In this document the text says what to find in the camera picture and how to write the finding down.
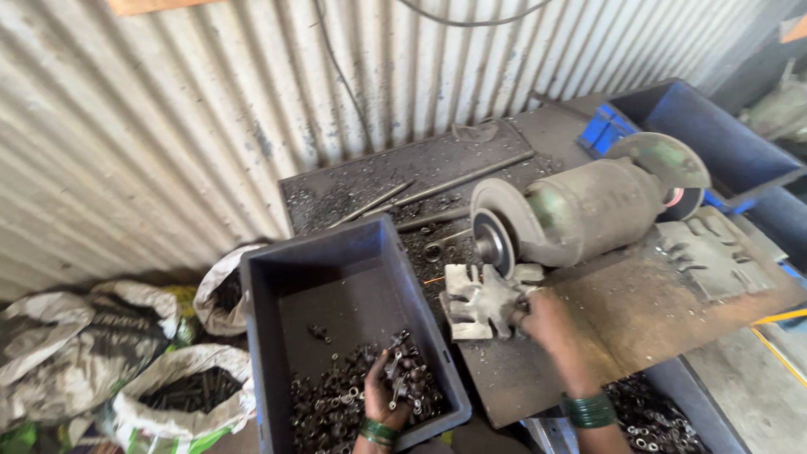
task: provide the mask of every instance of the concrete floor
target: concrete floor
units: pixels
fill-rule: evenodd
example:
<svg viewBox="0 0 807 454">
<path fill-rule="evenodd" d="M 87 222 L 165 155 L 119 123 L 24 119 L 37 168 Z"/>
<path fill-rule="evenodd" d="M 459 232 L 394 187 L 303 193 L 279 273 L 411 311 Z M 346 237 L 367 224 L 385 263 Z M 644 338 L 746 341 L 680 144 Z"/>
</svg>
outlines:
<svg viewBox="0 0 807 454">
<path fill-rule="evenodd" d="M 763 329 L 794 362 L 807 363 L 807 334 Z M 685 356 L 753 454 L 807 452 L 807 388 L 751 330 Z"/>
</svg>

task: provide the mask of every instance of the green bangle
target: green bangle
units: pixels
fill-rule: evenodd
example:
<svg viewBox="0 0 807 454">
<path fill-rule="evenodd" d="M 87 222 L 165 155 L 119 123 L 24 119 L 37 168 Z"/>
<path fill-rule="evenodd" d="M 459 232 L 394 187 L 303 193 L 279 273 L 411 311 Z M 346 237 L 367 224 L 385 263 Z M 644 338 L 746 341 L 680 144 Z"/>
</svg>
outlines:
<svg viewBox="0 0 807 454">
<path fill-rule="evenodd" d="M 373 443 L 377 443 L 377 444 L 380 444 L 381 446 L 386 446 L 388 448 L 392 448 L 392 441 L 391 440 L 385 440 L 385 439 L 377 438 L 376 436 L 374 436 L 372 434 L 368 434 L 367 431 L 361 431 L 361 432 L 359 432 L 359 435 L 363 436 L 368 441 L 371 441 Z"/>
<path fill-rule="evenodd" d="M 360 431 L 366 432 L 369 435 L 375 435 L 376 437 L 388 439 L 391 443 L 395 442 L 395 439 L 398 438 L 397 430 L 384 426 L 380 422 L 375 422 L 369 418 L 364 418 L 364 421 L 362 422 L 362 429 Z"/>
<path fill-rule="evenodd" d="M 573 399 L 563 393 L 563 406 L 571 423 L 581 429 L 605 427 L 617 420 L 611 400 L 602 391 L 595 396 L 579 399 Z"/>
</svg>

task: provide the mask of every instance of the corrugated metal wall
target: corrugated metal wall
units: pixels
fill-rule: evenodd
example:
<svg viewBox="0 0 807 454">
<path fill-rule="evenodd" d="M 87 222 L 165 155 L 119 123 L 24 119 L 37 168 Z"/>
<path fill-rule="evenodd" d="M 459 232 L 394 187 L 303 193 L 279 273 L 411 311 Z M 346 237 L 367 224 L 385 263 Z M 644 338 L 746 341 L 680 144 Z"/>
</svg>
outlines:
<svg viewBox="0 0 807 454">
<path fill-rule="evenodd" d="M 395 0 L 115 17 L 102 0 L 0 0 L 0 298 L 154 271 L 187 280 L 239 243 L 286 238 L 277 181 L 569 99 L 679 76 L 754 35 L 767 0 L 553 0 L 445 27 Z M 422 0 L 453 20 L 534 0 Z"/>
</svg>

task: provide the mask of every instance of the blue container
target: blue container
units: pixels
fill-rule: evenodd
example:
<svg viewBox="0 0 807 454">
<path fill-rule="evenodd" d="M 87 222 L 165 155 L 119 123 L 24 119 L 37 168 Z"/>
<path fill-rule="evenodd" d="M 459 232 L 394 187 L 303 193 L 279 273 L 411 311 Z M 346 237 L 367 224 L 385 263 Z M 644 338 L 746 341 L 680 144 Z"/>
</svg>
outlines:
<svg viewBox="0 0 807 454">
<path fill-rule="evenodd" d="M 807 173 L 799 160 L 677 78 L 612 97 L 597 108 L 578 143 L 599 158 L 614 142 L 641 131 L 667 134 L 692 148 L 712 175 L 704 202 L 725 213 L 743 212 L 769 187 Z"/>
<path fill-rule="evenodd" d="M 807 205 L 783 187 L 774 187 L 759 198 L 746 216 L 782 248 L 788 259 L 781 265 L 804 283 L 802 276 L 807 274 Z"/>
<path fill-rule="evenodd" d="M 331 355 L 358 344 L 389 346 L 407 329 L 445 397 L 441 416 L 401 434 L 409 448 L 470 418 L 470 401 L 423 296 L 420 281 L 387 214 L 253 250 L 241 257 L 258 438 L 264 454 L 292 454 L 291 371 L 313 382 Z M 314 339 L 322 325 L 330 344 Z"/>
</svg>

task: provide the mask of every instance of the metal pipe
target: metal pipe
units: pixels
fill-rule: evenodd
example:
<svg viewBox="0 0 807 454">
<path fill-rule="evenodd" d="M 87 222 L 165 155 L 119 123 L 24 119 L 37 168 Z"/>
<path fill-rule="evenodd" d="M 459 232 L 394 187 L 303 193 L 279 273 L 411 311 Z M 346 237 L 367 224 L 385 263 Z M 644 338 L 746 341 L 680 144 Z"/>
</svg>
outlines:
<svg viewBox="0 0 807 454">
<path fill-rule="evenodd" d="M 417 202 L 418 200 L 426 199 L 428 197 L 431 197 L 432 195 L 439 194 L 439 193 L 441 193 L 443 191 L 447 191 L 447 190 L 451 189 L 452 187 L 457 187 L 457 186 L 459 186 L 461 184 L 468 183 L 469 181 L 471 181 L 473 179 L 476 179 L 476 178 L 479 178 L 479 177 L 481 177 L 481 176 L 483 176 L 485 174 L 490 174 L 490 173 L 495 172 L 497 170 L 502 170 L 505 167 L 510 167 L 513 164 L 516 164 L 518 162 L 524 161 L 526 159 L 530 159 L 533 156 L 535 156 L 535 153 L 533 153 L 532 151 L 528 151 L 528 152 L 525 152 L 525 153 L 519 153 L 516 156 L 513 156 L 512 158 L 508 158 L 508 159 L 505 159 L 503 161 L 499 161 L 499 162 L 497 162 L 495 164 L 491 164 L 490 166 L 485 166 L 485 167 L 483 167 L 481 169 L 474 170 L 474 171 L 470 172 L 469 174 L 465 174 L 465 175 L 463 175 L 463 176 L 461 176 L 459 178 L 452 179 L 452 180 L 447 181 L 447 182 L 445 182 L 443 184 L 438 184 L 436 186 L 432 186 L 429 189 L 425 189 L 425 190 L 420 191 L 420 192 L 418 192 L 416 194 L 412 194 L 409 197 L 404 197 L 403 199 L 398 200 L 396 202 L 392 202 L 391 204 L 382 205 L 382 206 L 380 206 L 380 207 L 378 207 L 376 209 L 373 209 L 373 210 L 370 210 L 369 212 L 364 213 L 364 216 L 369 216 L 369 215 L 375 214 L 377 212 L 385 212 L 386 210 L 393 209 L 394 207 L 403 207 L 405 205 L 411 204 L 412 202 Z"/>
<path fill-rule="evenodd" d="M 433 222 L 446 222 L 446 221 L 453 221 L 454 219 L 458 219 L 463 216 L 468 216 L 470 214 L 470 205 L 465 205 L 458 208 L 451 208 L 450 210 L 441 211 L 436 214 L 430 214 L 428 216 L 417 217 L 412 219 L 411 221 L 401 222 L 400 224 L 395 226 L 395 229 L 398 230 L 398 233 L 405 233 L 410 232 L 415 229 L 419 229 L 420 227 L 425 227 Z"/>
<path fill-rule="evenodd" d="M 398 186 L 393 187 L 391 190 L 389 190 L 389 191 L 384 192 L 383 194 L 381 194 L 381 195 L 380 195 L 378 198 L 373 199 L 373 200 L 372 200 L 370 203 L 368 203 L 367 205 L 365 205 L 365 206 L 363 206 L 363 207 L 359 208 L 358 210 L 356 210 L 356 211 L 354 211 L 354 212 L 351 212 L 349 215 L 347 215 L 347 216 L 345 216 L 345 217 L 341 218 L 339 221 L 336 221 L 336 222 L 334 222 L 333 224 L 329 225 L 329 226 L 328 226 L 328 228 L 330 229 L 331 227 L 336 227 L 336 226 L 337 226 L 337 225 L 339 225 L 339 224 L 342 224 L 342 223 L 344 223 L 344 222 L 347 222 L 347 221 L 352 221 L 353 219 L 356 219 L 356 218 L 357 218 L 357 217 L 359 217 L 359 215 L 361 215 L 363 212 L 365 212 L 365 211 L 367 211 L 367 210 L 369 210 L 369 209 L 373 208 L 374 206 L 376 206 L 376 205 L 378 205 L 378 204 L 380 204 L 380 203 L 384 202 L 385 200 L 389 200 L 389 199 L 390 199 L 390 198 L 391 198 L 393 195 L 398 194 L 399 192 L 403 191 L 404 189 L 406 189 L 407 187 L 409 187 L 409 185 L 410 185 L 410 184 L 412 184 L 412 182 L 414 182 L 414 181 L 415 181 L 415 180 L 409 180 L 409 181 L 407 181 L 406 183 L 401 183 L 401 184 L 399 184 Z"/>
<path fill-rule="evenodd" d="M 541 93 L 538 93 L 535 90 L 532 90 L 532 91 L 529 92 L 529 97 L 530 98 L 535 98 L 535 99 L 537 99 L 538 101 L 541 101 L 544 104 L 549 104 L 550 106 L 558 109 L 559 111 L 564 111 L 568 115 L 573 116 L 576 119 L 581 120 L 581 121 L 589 121 L 591 118 L 593 118 L 593 116 L 587 114 L 584 111 L 579 111 L 579 110 L 575 109 L 574 107 L 567 106 L 566 104 L 560 103 L 560 102 L 550 98 L 547 95 L 542 95 Z"/>
</svg>

